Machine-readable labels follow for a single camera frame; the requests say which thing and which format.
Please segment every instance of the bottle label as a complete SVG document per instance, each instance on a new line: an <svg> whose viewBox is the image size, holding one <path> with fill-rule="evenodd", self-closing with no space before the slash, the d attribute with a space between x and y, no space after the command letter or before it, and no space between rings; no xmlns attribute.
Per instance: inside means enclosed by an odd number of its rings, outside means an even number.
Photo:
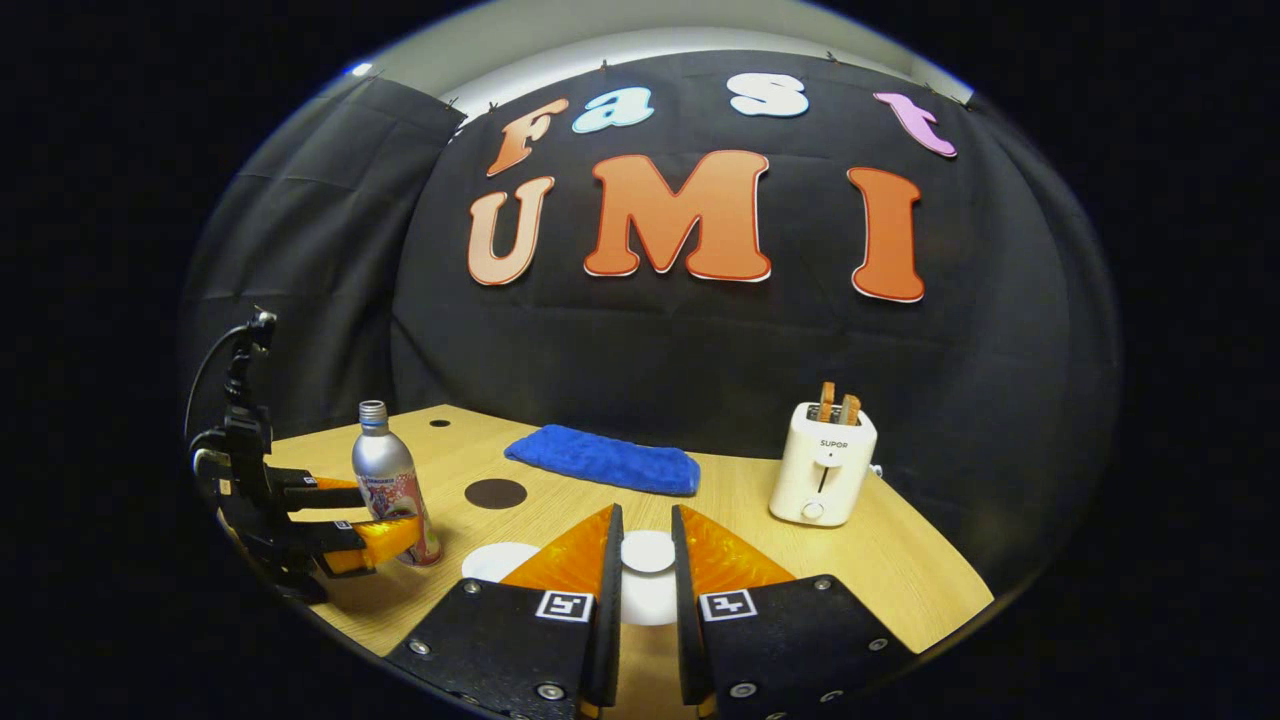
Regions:
<svg viewBox="0 0 1280 720"><path fill-rule="evenodd" d="M440 559L440 541L431 532L431 519L426 515L426 503L422 502L416 473L401 473L394 478L360 477L360 493L365 496L365 506L375 520L419 516L422 536L413 547L397 556L401 562L430 565Z"/></svg>

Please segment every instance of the pink letter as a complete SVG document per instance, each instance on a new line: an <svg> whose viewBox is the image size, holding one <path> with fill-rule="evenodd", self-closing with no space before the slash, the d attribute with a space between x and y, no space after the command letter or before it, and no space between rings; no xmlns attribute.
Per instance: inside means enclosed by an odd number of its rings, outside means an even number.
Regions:
<svg viewBox="0 0 1280 720"><path fill-rule="evenodd" d="M897 92L877 92L873 97L893 109L897 122L902 123L902 129L911 133L911 137L916 142L943 158L956 156L955 145L933 135L933 128L929 127L929 123L938 122L933 119L933 113L916 108L910 97L899 95Z"/></svg>

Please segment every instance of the metal screw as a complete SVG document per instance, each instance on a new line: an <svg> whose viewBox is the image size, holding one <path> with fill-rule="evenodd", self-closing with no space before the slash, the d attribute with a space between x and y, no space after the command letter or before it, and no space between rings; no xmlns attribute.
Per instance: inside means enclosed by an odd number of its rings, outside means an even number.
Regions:
<svg viewBox="0 0 1280 720"><path fill-rule="evenodd" d="M564 700L564 688L556 683L543 683L538 685L538 694L543 700Z"/></svg>

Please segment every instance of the aluminum bottle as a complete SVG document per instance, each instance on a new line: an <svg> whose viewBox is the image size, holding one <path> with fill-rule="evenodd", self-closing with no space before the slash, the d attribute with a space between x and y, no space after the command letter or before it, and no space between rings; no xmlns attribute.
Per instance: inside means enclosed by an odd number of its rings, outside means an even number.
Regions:
<svg viewBox="0 0 1280 720"><path fill-rule="evenodd" d="M387 404L381 400L361 402L360 430L351 450L351 464L365 506L375 520L416 514L422 523L422 536L413 547L396 557L406 565L431 565L440 559L440 541L431 532L431 520L413 470L413 456L388 425Z"/></svg>

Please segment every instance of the black cable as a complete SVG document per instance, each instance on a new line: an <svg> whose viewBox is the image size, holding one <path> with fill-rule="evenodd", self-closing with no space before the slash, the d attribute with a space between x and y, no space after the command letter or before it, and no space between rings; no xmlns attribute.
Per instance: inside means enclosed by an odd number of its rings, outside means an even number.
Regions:
<svg viewBox="0 0 1280 720"><path fill-rule="evenodd" d="M205 374L205 366L209 365L209 361L214 357L214 354L218 352L218 350L221 348L221 346L225 345L227 341L232 340L233 337L246 331L248 331L248 325L239 325L227 331L227 334L218 338L218 342L215 342L214 346L209 348L209 352L205 355L205 359L200 363L200 369L196 370L196 378L191 380L191 392L187 395L187 413L183 414L182 418L183 442L186 442L187 439L187 429L188 425L191 424L191 402L196 398L196 388L200 387L200 377Z"/></svg>

